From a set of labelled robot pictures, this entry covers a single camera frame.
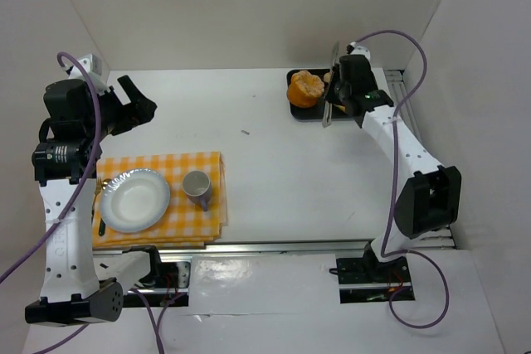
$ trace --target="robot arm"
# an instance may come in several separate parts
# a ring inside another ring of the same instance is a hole
[[[101,62],[89,55],[79,60],[98,92],[101,138],[121,134],[154,117],[157,105],[144,97],[128,76],[118,79],[131,102],[122,105],[114,89],[100,78]],[[44,102],[50,118],[39,131],[39,144],[32,155],[35,179],[44,202],[46,229],[57,223],[59,214],[77,188],[84,170],[89,176],[76,202],[46,242],[46,272],[40,299],[26,307],[28,323],[51,326],[115,321],[124,305],[123,295],[140,279],[150,276],[160,263],[155,248],[124,253],[98,280],[92,257],[91,211],[95,192],[95,164],[88,164],[95,129],[90,92],[75,67],[69,79],[46,87]]]
[[[348,55],[333,66],[326,101],[341,104],[358,126],[369,133],[393,162],[394,138],[392,122],[395,107],[387,93],[378,89],[371,71],[370,53],[355,43]],[[402,118],[396,117],[399,137],[397,202],[386,252],[407,250],[414,240],[429,231],[448,226],[457,219],[461,175],[456,167],[444,167],[432,157]],[[384,234],[370,245],[379,263],[396,259],[383,258]]]

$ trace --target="white plate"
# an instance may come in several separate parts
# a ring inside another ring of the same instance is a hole
[[[160,220],[169,197],[169,185],[162,175],[151,169],[132,169],[113,178],[103,190],[101,218],[113,230],[139,232]]]

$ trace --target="cup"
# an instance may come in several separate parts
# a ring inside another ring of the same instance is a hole
[[[212,199],[212,183],[210,177],[201,170],[188,173],[181,184],[188,199],[208,211],[208,202]]]

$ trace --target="metal tongs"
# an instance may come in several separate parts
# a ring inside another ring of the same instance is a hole
[[[334,106],[326,100],[326,95],[329,92],[330,86],[332,85],[332,82],[334,81],[334,67],[338,59],[338,53],[339,53],[339,41],[336,41],[334,43],[334,47],[332,47],[332,65],[330,66],[330,79],[329,83],[327,84],[326,88],[324,89],[324,113],[323,113],[323,127],[327,128],[330,124],[332,124],[332,111],[334,110]]]

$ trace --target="tray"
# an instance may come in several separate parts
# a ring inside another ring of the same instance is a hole
[[[302,70],[291,70],[288,72],[288,75],[286,76],[288,86],[291,83],[291,76],[293,74],[296,74],[297,72],[300,72]],[[314,69],[308,69],[307,70],[312,75],[317,75],[321,80],[324,78],[324,74],[329,72],[329,69],[326,68],[314,68]],[[299,108],[295,107],[292,103],[290,103],[290,112],[291,115],[300,121],[304,122],[316,122],[323,120],[323,114],[324,114],[324,99],[319,99],[317,104],[311,108]],[[337,107],[333,107],[332,109],[332,120],[334,119],[352,119],[349,117],[346,113],[344,113],[341,109],[338,109]]]

